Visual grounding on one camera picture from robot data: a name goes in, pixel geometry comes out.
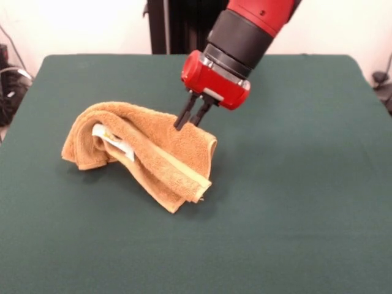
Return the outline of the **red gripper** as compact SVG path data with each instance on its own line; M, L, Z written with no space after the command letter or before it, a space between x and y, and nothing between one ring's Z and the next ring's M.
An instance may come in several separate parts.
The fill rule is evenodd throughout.
M188 122L198 94L207 94L210 97L203 98L203 105L190 119L190 123L198 126L214 105L214 99L226 109L238 108L248 97L251 83L243 80L212 60L202 52L194 50L186 59L181 72L181 81L190 89L189 98L174 123L174 128L180 131Z

